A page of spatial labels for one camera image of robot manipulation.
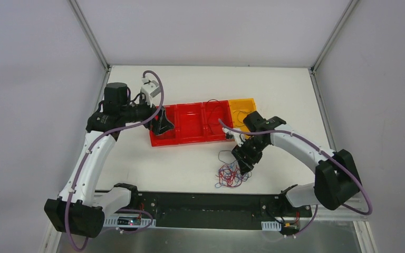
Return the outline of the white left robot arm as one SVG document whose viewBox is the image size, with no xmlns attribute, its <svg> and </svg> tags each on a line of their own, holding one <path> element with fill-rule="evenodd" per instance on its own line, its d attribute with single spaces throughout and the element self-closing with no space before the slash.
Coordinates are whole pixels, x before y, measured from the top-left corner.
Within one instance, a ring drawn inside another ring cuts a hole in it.
<svg viewBox="0 0 405 253">
<path fill-rule="evenodd" d="M 73 172 L 55 199 L 47 199 L 44 211 L 58 232 L 95 238 L 106 218 L 123 209 L 134 213 L 139 209 L 137 187 L 117 183 L 104 195 L 95 198 L 97 182 L 103 165 L 117 142 L 122 128 L 144 126 L 155 135 L 174 128 L 167 119 L 162 104 L 153 98 L 163 96 L 163 86 L 157 81 L 142 79 L 137 103 L 125 83 L 109 83 L 103 100 L 87 122 L 85 142 Z"/>
</svg>

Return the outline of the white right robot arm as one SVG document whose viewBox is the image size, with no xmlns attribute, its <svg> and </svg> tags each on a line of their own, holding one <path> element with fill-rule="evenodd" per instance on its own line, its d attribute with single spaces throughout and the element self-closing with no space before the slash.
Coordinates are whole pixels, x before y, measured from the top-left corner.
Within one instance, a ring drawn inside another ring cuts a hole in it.
<svg viewBox="0 0 405 253">
<path fill-rule="evenodd" d="M 314 173 L 314 182 L 295 184 L 278 194 L 276 208 L 283 215 L 291 216 L 299 207 L 308 205 L 335 210 L 361 191 L 358 170 L 349 151 L 321 148 L 277 116 L 266 119 L 254 111 L 243 123 L 247 132 L 223 126 L 224 133 L 236 142 L 231 153 L 242 175 L 253 170 L 264 149 L 271 145 L 297 158 Z"/>
</svg>

